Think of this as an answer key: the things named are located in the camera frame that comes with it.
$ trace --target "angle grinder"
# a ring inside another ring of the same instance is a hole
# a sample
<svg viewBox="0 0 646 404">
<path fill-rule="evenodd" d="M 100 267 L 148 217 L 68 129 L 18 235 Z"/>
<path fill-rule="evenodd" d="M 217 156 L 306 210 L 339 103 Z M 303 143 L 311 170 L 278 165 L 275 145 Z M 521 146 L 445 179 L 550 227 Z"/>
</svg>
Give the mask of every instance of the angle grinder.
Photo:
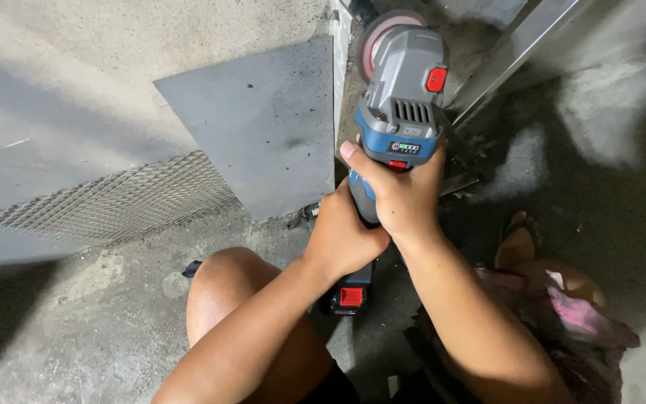
<svg viewBox="0 0 646 404">
<path fill-rule="evenodd" d="M 360 7 L 366 2 L 352 3 Z M 356 9 L 345 1 L 344 6 L 361 22 Z M 427 26 L 415 12 L 387 12 L 368 24 L 358 51 L 360 75 L 368 84 L 355 112 L 358 144 L 368 157 L 397 173 L 427 162 L 441 135 L 434 108 L 443 101 L 448 52 L 440 35 Z M 379 226 L 370 184 L 354 170 L 348 177 L 363 223 Z M 371 262 L 338 281 L 319 307 L 325 313 L 358 314 L 368 300 L 373 270 Z"/>
</svg>

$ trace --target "forearm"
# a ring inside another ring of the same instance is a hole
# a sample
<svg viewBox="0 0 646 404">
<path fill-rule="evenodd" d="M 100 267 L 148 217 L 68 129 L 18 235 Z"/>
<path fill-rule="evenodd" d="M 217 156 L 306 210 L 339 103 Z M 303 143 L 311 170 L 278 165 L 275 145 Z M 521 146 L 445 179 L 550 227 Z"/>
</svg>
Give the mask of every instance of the forearm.
<svg viewBox="0 0 646 404">
<path fill-rule="evenodd" d="M 301 259 L 293 261 L 193 345 L 153 403 L 238 403 L 248 397 L 296 322 L 332 283 Z"/>
<path fill-rule="evenodd" d="M 484 403 L 569 401 L 542 346 L 487 295 L 441 232 L 396 244 L 441 341 L 478 398 Z"/>
</svg>

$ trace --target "leg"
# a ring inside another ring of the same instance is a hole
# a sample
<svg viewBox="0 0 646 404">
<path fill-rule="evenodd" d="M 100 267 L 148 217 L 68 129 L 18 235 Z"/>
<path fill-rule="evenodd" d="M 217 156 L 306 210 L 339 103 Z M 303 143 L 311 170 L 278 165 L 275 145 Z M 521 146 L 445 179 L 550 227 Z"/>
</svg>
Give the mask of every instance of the leg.
<svg viewBox="0 0 646 404">
<path fill-rule="evenodd" d="M 534 239 L 539 233 L 538 224 L 521 211 L 513 215 L 510 225 L 522 221 L 527 221 L 527 225 L 515 230 L 499 245 L 498 253 L 495 255 L 495 268 L 517 272 L 528 277 L 534 277 L 546 270 L 558 272 L 562 275 L 565 284 L 564 293 L 567 296 L 587 300 L 596 307 L 604 307 L 605 295 L 587 275 L 559 261 L 535 259 L 535 246 L 542 243 L 539 237 Z"/>
<path fill-rule="evenodd" d="M 198 342 L 278 273 L 278 268 L 242 247 L 229 248 L 207 258 L 196 272 L 189 291 L 186 306 L 189 345 Z M 324 379 L 334 363 L 310 319 L 304 316 L 283 344 L 261 386 L 246 401 L 296 403 Z"/>
</svg>

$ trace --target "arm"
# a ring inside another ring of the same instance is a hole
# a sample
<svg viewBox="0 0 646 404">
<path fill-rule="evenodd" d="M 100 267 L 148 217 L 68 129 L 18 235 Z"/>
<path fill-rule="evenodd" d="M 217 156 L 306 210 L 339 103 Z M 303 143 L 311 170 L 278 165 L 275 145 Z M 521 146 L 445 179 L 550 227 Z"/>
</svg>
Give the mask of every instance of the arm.
<svg viewBox="0 0 646 404">
<path fill-rule="evenodd" d="M 444 151 L 396 175 L 356 145 L 341 155 L 372 186 L 381 224 L 406 261 L 416 291 L 462 382 L 483 403 L 569 403 L 560 374 L 542 346 L 480 285 L 445 238 L 437 219 Z"/>
<path fill-rule="evenodd" d="M 377 257 L 389 242 L 383 228 L 367 230 L 360 223 L 347 181 L 341 183 L 323 198 L 303 255 L 193 345 L 153 404 L 244 400 L 263 381 L 308 307 L 343 275 Z"/>
</svg>

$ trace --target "ventilation slot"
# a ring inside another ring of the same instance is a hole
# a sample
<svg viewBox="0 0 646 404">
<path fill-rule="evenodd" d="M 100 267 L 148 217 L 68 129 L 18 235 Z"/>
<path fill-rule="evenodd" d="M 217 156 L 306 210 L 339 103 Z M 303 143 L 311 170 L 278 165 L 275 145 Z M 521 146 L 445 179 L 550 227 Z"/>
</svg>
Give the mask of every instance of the ventilation slot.
<svg viewBox="0 0 646 404">
<path fill-rule="evenodd" d="M 431 113 L 426 105 L 396 101 L 396 118 L 409 122 L 430 123 Z"/>
</svg>

